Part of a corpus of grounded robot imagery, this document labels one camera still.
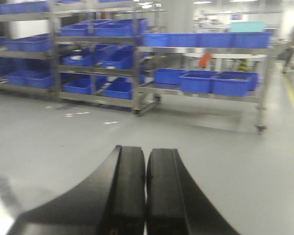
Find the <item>shelf caster wheel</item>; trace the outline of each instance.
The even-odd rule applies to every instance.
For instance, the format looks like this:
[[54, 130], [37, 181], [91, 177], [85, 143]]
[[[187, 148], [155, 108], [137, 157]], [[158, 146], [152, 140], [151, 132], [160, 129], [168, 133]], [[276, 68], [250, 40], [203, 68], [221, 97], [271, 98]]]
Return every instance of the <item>shelf caster wheel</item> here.
[[267, 127], [266, 126], [256, 126], [256, 128], [257, 128], [257, 130], [258, 130], [258, 134], [259, 135], [262, 135], [263, 133], [264, 133], [264, 130], [266, 130], [267, 129]]
[[160, 96], [156, 96], [156, 97], [155, 97], [155, 103], [156, 103], [156, 104], [161, 104], [161, 101], [162, 101], [162, 99], [161, 99]]
[[133, 114], [134, 114], [134, 116], [136, 116], [136, 117], [141, 117], [142, 116], [142, 114], [141, 114], [141, 111], [140, 110], [137, 110], [137, 109], [133, 109]]

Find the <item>yellow floor line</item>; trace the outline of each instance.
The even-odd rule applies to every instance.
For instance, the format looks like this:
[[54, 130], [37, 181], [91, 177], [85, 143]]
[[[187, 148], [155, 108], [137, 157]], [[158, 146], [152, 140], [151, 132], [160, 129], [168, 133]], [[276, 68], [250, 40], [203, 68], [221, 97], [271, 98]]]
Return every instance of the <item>yellow floor line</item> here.
[[[283, 69], [282, 65], [280, 63], [276, 63], [276, 65], [282, 71], [282, 69]], [[283, 76], [283, 82], [284, 82], [284, 86], [286, 88], [286, 91], [289, 95], [292, 106], [294, 108], [294, 91], [293, 91], [292, 86], [290, 84], [290, 81], [286, 75]]]

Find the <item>shelf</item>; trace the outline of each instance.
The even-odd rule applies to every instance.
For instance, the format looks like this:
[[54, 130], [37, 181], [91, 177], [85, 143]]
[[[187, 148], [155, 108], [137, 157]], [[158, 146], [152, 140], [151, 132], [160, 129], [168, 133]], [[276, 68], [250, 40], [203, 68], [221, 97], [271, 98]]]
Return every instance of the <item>shelf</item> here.
[[56, 37], [58, 44], [92, 45], [101, 43], [105, 45], [132, 45], [134, 37]]
[[79, 100], [98, 104], [115, 105], [128, 108], [133, 107], [133, 100], [129, 99], [117, 99], [98, 95], [76, 94], [68, 92], [60, 92], [59, 97], [61, 99]]
[[[60, 47], [59, 52], [69, 52], [76, 49], [76, 46]], [[6, 47], [0, 47], [0, 57], [9, 58], [24, 58], [24, 59], [36, 59], [36, 60], [47, 60], [52, 56], [51, 51], [45, 52], [28, 52], [28, 51], [9, 51]]]
[[270, 54], [271, 48], [206, 48], [206, 47], [138, 47], [140, 52], [212, 53], [212, 54]]
[[115, 1], [115, 2], [99, 2], [92, 3], [92, 7], [86, 3], [72, 3], [54, 6], [54, 13], [56, 15], [67, 13], [81, 13], [81, 12], [113, 12], [113, 11], [128, 11], [133, 10], [136, 2], [133, 1]]
[[46, 52], [8, 51], [7, 48], [0, 47], [0, 57], [47, 60], [50, 56], [51, 56], [51, 51], [46, 51]]
[[[68, 17], [72, 14], [63, 14], [60, 17]], [[41, 21], [48, 20], [50, 16], [49, 12], [38, 13], [21, 13], [13, 15], [0, 15], [0, 22], [12, 22], [12, 21]]]
[[178, 96], [190, 96], [199, 97], [207, 99], [220, 99], [220, 100], [231, 100], [231, 101], [241, 101], [248, 103], [258, 103], [260, 98], [257, 96], [258, 92], [249, 92], [245, 97], [238, 96], [227, 96], [227, 95], [216, 95], [216, 94], [198, 94], [198, 93], [186, 93], [182, 92], [180, 86], [170, 85], [170, 84], [157, 84], [149, 83], [147, 85], [138, 88], [139, 93], [150, 93], [150, 94], [170, 94]]
[[283, 11], [242, 11], [242, 12], [215, 12], [215, 13], [202, 13], [199, 16], [216, 16], [216, 15], [233, 15], [233, 14], [245, 14], [245, 15], [257, 15], [257, 14], [278, 14]]
[[24, 92], [31, 94], [50, 94], [52, 92], [52, 88], [42, 89], [35, 87], [23, 87], [23, 86], [15, 86], [7, 83], [0, 83], [1, 90], [13, 91], [13, 92]]
[[58, 71], [61, 73], [75, 73], [88, 75], [107, 75], [119, 77], [133, 77], [133, 70], [118, 70], [118, 69], [103, 69], [96, 67], [82, 67], [82, 66], [67, 66], [59, 65]]

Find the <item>gray floor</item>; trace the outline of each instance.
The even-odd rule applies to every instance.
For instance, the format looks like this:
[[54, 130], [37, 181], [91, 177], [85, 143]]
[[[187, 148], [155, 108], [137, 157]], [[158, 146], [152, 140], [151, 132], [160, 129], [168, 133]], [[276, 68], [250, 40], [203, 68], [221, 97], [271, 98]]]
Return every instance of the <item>gray floor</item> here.
[[13, 189], [23, 201], [37, 197], [36, 188], [50, 192], [47, 200], [85, 178], [116, 144], [141, 146], [146, 158], [153, 148], [177, 148], [242, 235], [294, 235], [294, 111], [278, 73], [267, 108], [269, 129], [260, 136], [254, 104], [166, 96], [137, 118], [0, 92], [0, 175], [28, 186]]

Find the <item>light blue box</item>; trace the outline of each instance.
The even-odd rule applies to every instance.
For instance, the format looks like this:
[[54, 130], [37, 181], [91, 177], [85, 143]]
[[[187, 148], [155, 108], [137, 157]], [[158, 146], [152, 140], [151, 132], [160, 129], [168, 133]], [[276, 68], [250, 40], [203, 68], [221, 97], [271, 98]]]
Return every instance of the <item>light blue box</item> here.
[[264, 30], [264, 21], [232, 22], [230, 28], [231, 33], [264, 32]]

